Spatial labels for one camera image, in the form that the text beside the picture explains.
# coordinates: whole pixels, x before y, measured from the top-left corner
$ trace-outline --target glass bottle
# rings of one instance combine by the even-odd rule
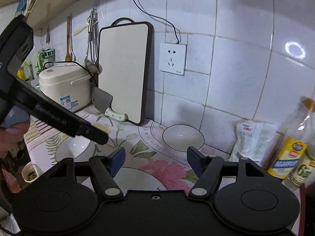
[[[269,174],[285,179],[291,169],[297,164],[314,136],[312,123],[314,111],[315,101],[307,98],[304,101],[304,108],[288,127],[282,144],[278,149],[278,155],[268,169]]]
[[[296,166],[291,169],[284,180],[284,185],[291,191],[295,191],[308,178],[315,167],[315,138],[306,148]]]

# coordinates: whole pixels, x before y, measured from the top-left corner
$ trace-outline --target white bowl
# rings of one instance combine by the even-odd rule
[[[203,134],[187,125],[170,126],[163,131],[162,137],[170,151],[186,153],[189,146],[200,149],[204,145]]]
[[[151,174],[133,168],[121,168],[114,181],[126,195],[128,190],[138,191],[165,191],[166,187]],[[83,185],[94,191],[91,178],[87,178],[82,182]]]
[[[88,161],[95,153],[95,143],[83,137],[68,137],[56,151],[56,161],[73,158],[75,162]]]

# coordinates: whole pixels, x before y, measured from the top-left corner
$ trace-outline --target metal rivet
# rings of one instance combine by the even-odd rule
[[[116,196],[120,194],[120,190],[118,188],[108,188],[105,190],[105,194],[108,196]]]
[[[152,199],[155,199],[155,200],[160,199],[160,198],[161,198],[161,197],[158,196],[158,195],[153,195],[153,196],[152,196]]]
[[[204,188],[194,188],[192,189],[192,194],[196,196],[203,196],[207,194],[207,190]]]

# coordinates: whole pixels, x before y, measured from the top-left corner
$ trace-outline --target cutting board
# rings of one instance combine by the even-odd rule
[[[105,27],[99,36],[99,88],[113,96],[111,108],[142,125],[145,116],[153,25],[135,22]]]

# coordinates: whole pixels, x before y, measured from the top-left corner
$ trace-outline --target white rice cooker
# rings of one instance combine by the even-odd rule
[[[75,112],[91,101],[90,74],[78,65],[54,66],[39,74],[40,90]]]

